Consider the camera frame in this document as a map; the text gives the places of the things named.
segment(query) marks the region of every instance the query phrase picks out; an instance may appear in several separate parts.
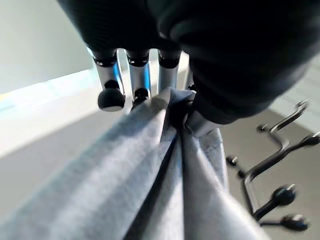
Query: gray cloth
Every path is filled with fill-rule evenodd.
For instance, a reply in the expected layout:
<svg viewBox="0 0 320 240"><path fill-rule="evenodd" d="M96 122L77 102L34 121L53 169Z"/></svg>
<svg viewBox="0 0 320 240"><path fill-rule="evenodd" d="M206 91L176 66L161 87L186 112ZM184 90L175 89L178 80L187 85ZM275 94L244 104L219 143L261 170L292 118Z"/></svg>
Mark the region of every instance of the gray cloth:
<svg viewBox="0 0 320 240"><path fill-rule="evenodd" d="M228 193L219 130L199 140L170 125L168 108L193 97L167 88L123 116L2 223L0 239L267 240Z"/></svg>

